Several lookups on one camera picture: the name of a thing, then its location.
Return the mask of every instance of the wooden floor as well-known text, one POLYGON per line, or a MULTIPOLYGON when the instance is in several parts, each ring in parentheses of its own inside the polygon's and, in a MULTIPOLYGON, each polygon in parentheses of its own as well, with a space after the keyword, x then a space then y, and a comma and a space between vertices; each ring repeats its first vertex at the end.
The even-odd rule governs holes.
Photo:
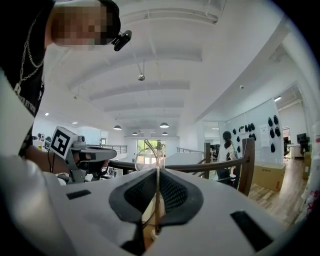
POLYGON ((290 227, 300 214, 299 209, 303 203, 301 195, 305 191, 307 181, 302 179, 303 160, 284 160, 284 164, 285 174, 280 191, 252 184, 249 198, 256 201, 286 227, 290 227))

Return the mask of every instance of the person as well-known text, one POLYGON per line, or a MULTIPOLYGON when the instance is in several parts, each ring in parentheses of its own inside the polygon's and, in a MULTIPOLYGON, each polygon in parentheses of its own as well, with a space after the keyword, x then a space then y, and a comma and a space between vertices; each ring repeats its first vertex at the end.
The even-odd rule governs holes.
MULTIPOLYGON (((236 154, 235 154, 234 144, 231 140, 231 138, 232 138, 231 132, 225 131, 222 134, 222 138, 224 140, 224 145, 223 145, 223 147, 220 147, 218 161, 224 162, 224 161, 229 161, 229 160, 235 160, 236 154)), ((228 168, 218 169, 216 171, 216 174, 218 176, 218 180, 228 178, 228 177, 230 177, 230 170, 228 168)), ((228 185, 232 184, 231 180, 225 180, 225 181, 222 181, 221 183, 228 184, 228 185)))
MULTIPOLYGON (((44 57, 51 44, 58 46, 106 45, 119 34, 119 8, 111 0, 5 1, 2 6, 0 69, 16 96, 36 117, 44 94, 44 57)), ((19 155, 50 171, 53 153, 32 145, 32 127, 19 155)), ((73 154, 75 163, 79 154, 73 154)), ((65 161, 55 157, 53 173, 68 173, 65 161)))

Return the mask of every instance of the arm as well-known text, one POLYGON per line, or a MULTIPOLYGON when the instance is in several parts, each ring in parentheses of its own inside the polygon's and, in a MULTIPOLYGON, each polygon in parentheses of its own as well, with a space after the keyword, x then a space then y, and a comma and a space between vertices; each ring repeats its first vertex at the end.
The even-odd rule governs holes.
MULTIPOLYGON (((53 164, 53 157, 54 153, 49 152, 51 166, 53 164)), ((25 158, 36 163, 43 172, 50 172, 50 164, 47 152, 42 152, 35 146, 30 145, 28 149, 25 151, 25 158)), ((69 169, 67 168, 65 161, 57 155, 55 155, 54 157, 53 173, 69 173, 69 169)))

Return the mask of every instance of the desk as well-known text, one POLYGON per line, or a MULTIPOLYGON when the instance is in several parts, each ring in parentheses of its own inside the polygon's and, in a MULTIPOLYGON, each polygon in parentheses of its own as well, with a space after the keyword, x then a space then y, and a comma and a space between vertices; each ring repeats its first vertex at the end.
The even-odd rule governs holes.
POLYGON ((291 158, 303 158, 304 156, 300 153, 301 147, 300 144, 288 144, 288 149, 290 148, 291 158))

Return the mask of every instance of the office chair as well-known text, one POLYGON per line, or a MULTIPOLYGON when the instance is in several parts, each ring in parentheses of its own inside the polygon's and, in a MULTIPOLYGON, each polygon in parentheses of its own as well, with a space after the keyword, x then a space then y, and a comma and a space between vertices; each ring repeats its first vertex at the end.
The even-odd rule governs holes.
POLYGON ((288 148, 288 144, 284 144, 284 154, 283 158, 288 161, 288 158, 286 157, 290 153, 290 148, 288 148))

